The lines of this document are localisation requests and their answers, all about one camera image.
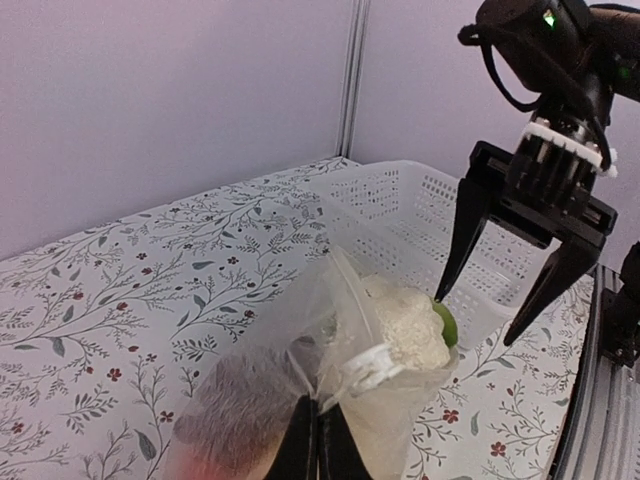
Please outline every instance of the red flower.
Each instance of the red flower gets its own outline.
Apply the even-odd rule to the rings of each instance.
[[[457,410],[445,410],[442,419],[447,423],[455,423],[459,420],[458,415],[460,415],[460,412]]]
[[[22,433],[23,428],[24,428],[24,423],[15,422],[13,424],[13,427],[11,427],[11,431],[13,432],[14,435],[18,435],[19,433]]]
[[[173,412],[165,412],[164,410],[160,412],[160,422],[171,423],[173,422]]]
[[[507,446],[500,442],[496,442],[493,445],[491,445],[492,457],[498,457],[498,456],[504,457],[506,451],[507,451]]]
[[[120,373],[119,368],[112,368],[109,370],[109,373],[107,373],[107,378],[110,378],[112,382],[117,382],[121,376],[122,373]]]

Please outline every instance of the table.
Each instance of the table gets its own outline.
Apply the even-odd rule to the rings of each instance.
[[[161,479],[216,358],[327,252],[313,177],[211,190],[0,262],[0,480]],[[539,478],[577,370],[584,278],[513,347],[464,354],[416,424],[406,478]]]

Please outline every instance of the green leaf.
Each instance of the green leaf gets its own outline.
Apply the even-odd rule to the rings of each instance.
[[[498,362],[500,365],[502,365],[503,367],[507,367],[507,368],[516,368],[513,363],[505,360],[504,358],[496,358],[496,362]]]
[[[185,313],[184,317],[180,319],[180,321],[178,322],[178,327],[181,327],[182,325],[184,325],[184,322],[187,321],[187,318],[189,318],[189,312]]]
[[[62,317],[62,323],[67,323],[72,318],[73,318],[73,305],[67,308],[67,311],[64,312],[64,317]]]
[[[207,306],[207,304],[204,302],[204,300],[202,300],[202,297],[200,295],[194,295],[193,301],[196,302],[196,305],[200,307],[200,310],[203,310],[204,307]]]
[[[22,345],[16,345],[15,347],[13,347],[14,350],[39,350],[38,347],[34,347],[33,345],[28,345],[28,344],[22,344]]]
[[[57,355],[64,357],[65,349],[64,349],[64,344],[62,343],[62,339],[60,337],[55,337],[55,338],[50,338],[49,340],[53,342],[53,351]]]
[[[149,437],[139,430],[135,430],[135,432],[138,434],[138,446],[144,459],[148,462],[156,458],[158,451],[153,443],[151,443],[151,440],[149,440]]]
[[[100,300],[98,302],[98,305],[104,305],[105,303],[107,303],[112,298],[113,298],[113,295],[107,295],[106,297],[104,297],[102,300]]]
[[[478,415],[480,412],[476,412],[476,414],[471,417],[471,435],[474,437],[478,436]]]
[[[191,264],[191,266],[193,267],[194,270],[202,270],[205,267],[208,267],[209,265],[213,265],[215,262],[212,261],[207,261],[207,262],[194,262]]]

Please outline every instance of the green indicator light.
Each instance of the green indicator light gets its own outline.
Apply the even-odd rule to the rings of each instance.
[[[555,30],[557,18],[551,10],[547,10],[543,17],[544,21],[551,27],[551,30]]]

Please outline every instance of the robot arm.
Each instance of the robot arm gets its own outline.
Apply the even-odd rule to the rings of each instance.
[[[532,112],[514,154],[478,142],[458,186],[450,256],[436,300],[455,284],[487,220],[553,252],[505,337],[511,344],[598,261],[617,214],[591,195],[615,176],[604,129],[614,95],[640,101],[640,11],[582,0],[486,0],[459,39],[479,46],[505,98]],[[496,48],[539,98],[518,102],[493,62]]]

